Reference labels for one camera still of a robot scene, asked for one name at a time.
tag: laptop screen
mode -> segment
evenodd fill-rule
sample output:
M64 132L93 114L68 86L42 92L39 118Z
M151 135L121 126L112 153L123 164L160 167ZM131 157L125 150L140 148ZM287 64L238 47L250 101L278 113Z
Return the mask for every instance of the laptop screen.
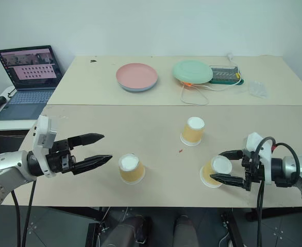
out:
M62 78L49 45L0 50L0 61L17 90L54 89Z

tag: paper cup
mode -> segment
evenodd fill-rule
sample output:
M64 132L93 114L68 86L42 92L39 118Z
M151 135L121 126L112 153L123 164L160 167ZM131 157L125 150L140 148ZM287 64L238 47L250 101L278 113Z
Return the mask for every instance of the paper cup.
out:
M197 146L202 141L205 123L199 117L190 117L181 133L181 141L188 146Z
M222 183L214 180L209 175L215 173L229 174L231 173L231 170L231 161L227 157L218 155L200 169L199 175L202 182L208 187L219 188Z
M126 184L137 184L145 176L145 167L132 153L125 154L119 159L119 171L121 179Z

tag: table surface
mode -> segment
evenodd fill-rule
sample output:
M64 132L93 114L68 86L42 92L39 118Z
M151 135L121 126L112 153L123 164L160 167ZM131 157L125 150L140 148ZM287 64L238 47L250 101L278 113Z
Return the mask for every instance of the table surface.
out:
M196 59L209 65L231 65L226 57L99 57L77 56L65 73L48 104L91 105L186 105L180 101L181 84L172 76L175 63ZM282 57L235 57L244 84L221 92L202 89L209 105L302 105L302 82ZM145 63L158 73L158 82L145 92L128 92L116 81L116 71L127 63ZM262 82L269 98L249 93L249 82ZM222 89L225 85L213 85ZM197 90L185 89L187 102L204 103Z
M6 88L0 96L4 96L9 101L8 93L14 89L14 86ZM0 131L2 130L29 130L32 128L36 121L35 120L8 120L0 121Z
M105 165L79 175L57 174L38 178L34 205L40 206L192 206L255 207L259 184L251 192L222 185L213 189L199 178L200 168L215 155L240 149L243 139L256 131L291 145L302 154L302 106L99 106L48 105L43 110L57 121L56 140L85 133L105 138L72 154L81 161L97 154L112 154ZM180 141L187 119L201 117L205 123L202 142L196 147ZM32 147L30 130L21 149ZM118 159L134 153L146 166L145 178L136 185L122 182ZM289 155L276 149L274 157ZM243 175L233 162L232 175ZM31 184L18 188L21 205L27 205ZM4 204L13 204L7 197ZM302 206L297 188L266 185L264 207Z

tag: gray pants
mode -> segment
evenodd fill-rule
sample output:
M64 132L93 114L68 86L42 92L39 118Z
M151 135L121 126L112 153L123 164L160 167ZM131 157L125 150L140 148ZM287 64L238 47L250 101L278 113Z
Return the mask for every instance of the gray pants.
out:
M143 224L141 217L130 217L116 226L102 247L133 247L137 231ZM174 231L173 247L199 247L196 230L188 217L178 218Z

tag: white wall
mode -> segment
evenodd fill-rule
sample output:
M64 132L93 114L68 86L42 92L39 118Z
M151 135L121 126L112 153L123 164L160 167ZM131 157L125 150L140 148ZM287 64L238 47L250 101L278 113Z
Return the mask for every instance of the white wall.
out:
M232 52L284 55L302 78L301 40L302 0L0 0L0 49L50 44L64 71L75 55Z

